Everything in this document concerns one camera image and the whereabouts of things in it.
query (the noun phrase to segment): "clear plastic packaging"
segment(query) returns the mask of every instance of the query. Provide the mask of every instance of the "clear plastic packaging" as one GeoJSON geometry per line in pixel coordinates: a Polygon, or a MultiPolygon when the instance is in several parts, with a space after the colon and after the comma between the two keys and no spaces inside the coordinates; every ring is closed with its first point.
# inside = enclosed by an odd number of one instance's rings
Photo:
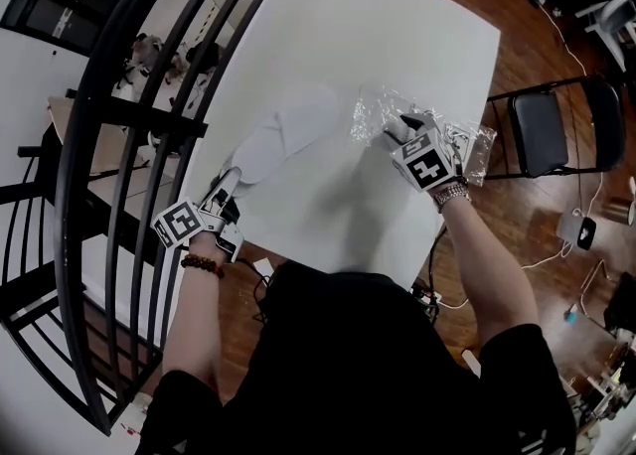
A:
{"type": "Polygon", "coordinates": [[[351,139],[371,146],[386,130],[403,125],[400,117],[409,114],[432,117],[444,141],[452,144],[457,151],[466,180],[479,187],[483,185],[497,132],[474,121],[453,121],[432,107],[424,109],[414,99],[406,99],[395,89],[368,85],[360,88],[353,114],[351,139]]]}

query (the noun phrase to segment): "window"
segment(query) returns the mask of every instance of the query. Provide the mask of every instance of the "window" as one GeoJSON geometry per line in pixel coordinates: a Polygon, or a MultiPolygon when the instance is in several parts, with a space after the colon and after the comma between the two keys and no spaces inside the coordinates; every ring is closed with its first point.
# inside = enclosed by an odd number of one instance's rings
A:
{"type": "Polygon", "coordinates": [[[11,0],[0,26],[90,55],[119,0],[11,0]]]}

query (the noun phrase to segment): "forearm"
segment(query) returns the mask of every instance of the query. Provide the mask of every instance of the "forearm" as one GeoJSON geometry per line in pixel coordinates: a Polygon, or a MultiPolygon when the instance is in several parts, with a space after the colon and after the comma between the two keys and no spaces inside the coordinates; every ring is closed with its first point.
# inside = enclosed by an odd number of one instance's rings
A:
{"type": "Polygon", "coordinates": [[[508,328],[539,323],[530,281],[515,257],[463,197],[442,210],[482,345],[508,328]]]}
{"type": "MultiPolygon", "coordinates": [[[[224,260],[210,233],[196,236],[190,251],[215,262],[224,260]]],[[[219,328],[219,278],[199,268],[187,267],[163,355],[163,373],[183,371],[217,387],[221,362],[219,328]]]]}

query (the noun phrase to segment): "black folding chair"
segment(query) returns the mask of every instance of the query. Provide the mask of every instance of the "black folding chair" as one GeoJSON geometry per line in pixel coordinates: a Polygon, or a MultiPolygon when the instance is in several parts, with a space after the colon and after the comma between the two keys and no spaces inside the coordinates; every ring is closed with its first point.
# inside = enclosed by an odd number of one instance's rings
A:
{"type": "Polygon", "coordinates": [[[501,135],[506,174],[487,175],[486,180],[565,176],[599,173],[614,169],[625,157],[625,124],[620,100],[612,85],[601,76],[581,76],[491,96],[501,135]],[[585,93],[596,137],[596,166],[567,167],[567,144],[554,88],[579,83],[585,93]],[[511,173],[506,142],[495,100],[508,98],[521,172],[511,173]]]}

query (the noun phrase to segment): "white table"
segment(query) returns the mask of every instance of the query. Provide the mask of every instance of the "white table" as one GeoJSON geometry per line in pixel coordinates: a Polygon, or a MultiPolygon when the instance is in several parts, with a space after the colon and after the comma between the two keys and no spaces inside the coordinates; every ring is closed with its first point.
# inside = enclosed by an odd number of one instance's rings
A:
{"type": "Polygon", "coordinates": [[[183,195],[199,200],[226,158],[299,80],[333,88],[332,136],[238,201],[245,238],[313,268],[383,273],[408,287],[441,226],[376,146],[349,132],[362,83],[389,85],[452,119],[480,121],[499,31],[450,0],[265,0],[210,106],[183,195]]]}

